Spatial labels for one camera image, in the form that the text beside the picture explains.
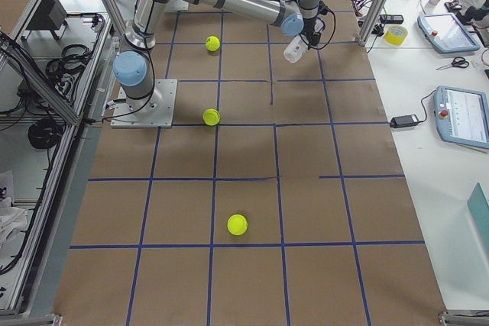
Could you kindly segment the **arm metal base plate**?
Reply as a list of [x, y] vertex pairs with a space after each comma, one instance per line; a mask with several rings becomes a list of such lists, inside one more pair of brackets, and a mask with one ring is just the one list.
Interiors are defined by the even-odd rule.
[[118, 98], [125, 98], [126, 102], [115, 106], [116, 117], [111, 119], [110, 125], [113, 128], [171, 127], [176, 90], [176, 79], [156, 79], [150, 101], [141, 110], [134, 112], [146, 102], [146, 99], [127, 99], [123, 88], [120, 87]]

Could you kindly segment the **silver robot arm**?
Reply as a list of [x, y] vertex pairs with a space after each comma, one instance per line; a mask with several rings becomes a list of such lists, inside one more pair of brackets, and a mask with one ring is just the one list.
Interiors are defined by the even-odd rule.
[[150, 75], [151, 51], [163, 15], [201, 4], [279, 28], [292, 39], [283, 52], [290, 63], [318, 47], [325, 30], [321, 16], [329, 13], [322, 0], [137, 0], [134, 17], [121, 36], [120, 54], [113, 63], [115, 77], [130, 102], [149, 102], [156, 93], [157, 83]]

